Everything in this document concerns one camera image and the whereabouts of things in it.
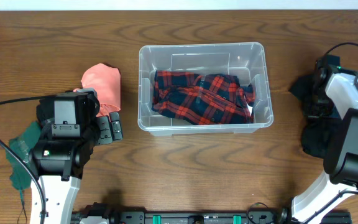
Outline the red black plaid shirt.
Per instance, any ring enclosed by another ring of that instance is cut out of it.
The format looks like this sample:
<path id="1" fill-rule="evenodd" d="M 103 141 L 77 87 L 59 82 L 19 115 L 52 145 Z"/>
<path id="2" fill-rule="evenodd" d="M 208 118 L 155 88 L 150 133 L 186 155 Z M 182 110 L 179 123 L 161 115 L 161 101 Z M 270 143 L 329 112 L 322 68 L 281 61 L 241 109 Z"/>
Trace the red black plaid shirt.
<path id="1" fill-rule="evenodd" d="M 237 76 L 158 70 L 152 110 L 194 125 L 254 122 L 255 91 Z"/>

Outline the black garment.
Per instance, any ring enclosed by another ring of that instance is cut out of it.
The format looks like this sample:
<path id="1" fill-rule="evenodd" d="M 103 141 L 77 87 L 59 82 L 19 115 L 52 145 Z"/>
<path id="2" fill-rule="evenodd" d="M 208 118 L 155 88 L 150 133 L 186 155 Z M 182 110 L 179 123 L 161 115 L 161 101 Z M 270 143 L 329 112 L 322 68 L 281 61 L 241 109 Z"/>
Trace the black garment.
<path id="1" fill-rule="evenodd" d="M 313 101 L 313 75 L 298 77 L 288 90 L 301 103 L 306 126 L 301 134 L 303 152 L 324 158 L 330 139 L 339 129 L 340 115 L 332 103 L 317 104 Z"/>

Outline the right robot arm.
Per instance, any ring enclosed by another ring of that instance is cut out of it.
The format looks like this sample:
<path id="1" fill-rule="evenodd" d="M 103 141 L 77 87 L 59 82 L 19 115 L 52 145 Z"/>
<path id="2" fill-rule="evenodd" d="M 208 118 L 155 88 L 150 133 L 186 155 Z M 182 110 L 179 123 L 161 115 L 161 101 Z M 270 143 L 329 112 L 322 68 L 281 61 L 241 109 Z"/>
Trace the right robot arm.
<path id="1" fill-rule="evenodd" d="M 358 195 L 358 73 L 342 68 L 340 58 L 317 59 L 314 73 L 290 88 L 307 120 L 301 145 L 323 158 L 323 171 L 291 200 L 287 223 L 321 223 L 345 199 Z"/>

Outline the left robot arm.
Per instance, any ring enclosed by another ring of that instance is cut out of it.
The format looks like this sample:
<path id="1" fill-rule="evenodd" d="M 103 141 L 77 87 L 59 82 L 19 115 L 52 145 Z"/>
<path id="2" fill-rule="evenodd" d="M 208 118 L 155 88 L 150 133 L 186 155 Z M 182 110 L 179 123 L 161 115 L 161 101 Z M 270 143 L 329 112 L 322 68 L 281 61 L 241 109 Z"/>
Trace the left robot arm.
<path id="1" fill-rule="evenodd" d="M 117 112 L 98 116 L 94 89 L 68 91 L 42 99 L 37 118 L 42 130 L 29 152 L 31 223 L 70 223 L 83 169 L 96 146 L 122 140 Z"/>

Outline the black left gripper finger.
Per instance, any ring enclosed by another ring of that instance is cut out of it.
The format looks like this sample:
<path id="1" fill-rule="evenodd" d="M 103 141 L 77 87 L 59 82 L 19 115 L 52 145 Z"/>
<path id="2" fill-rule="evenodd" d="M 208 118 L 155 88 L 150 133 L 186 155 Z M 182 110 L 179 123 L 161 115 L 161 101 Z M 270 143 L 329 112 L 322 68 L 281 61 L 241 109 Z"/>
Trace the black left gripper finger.
<path id="1" fill-rule="evenodd" d="M 96 118 L 96 122 L 100 129 L 98 145 L 111 144 L 113 142 L 111 123 L 108 116 L 100 116 Z"/>
<path id="2" fill-rule="evenodd" d="M 119 117 L 118 112 L 112 112 L 109 114 L 111 119 L 111 131 L 112 131 L 112 138 L 114 141 L 122 140 L 123 133 L 121 127 L 121 120 Z"/>

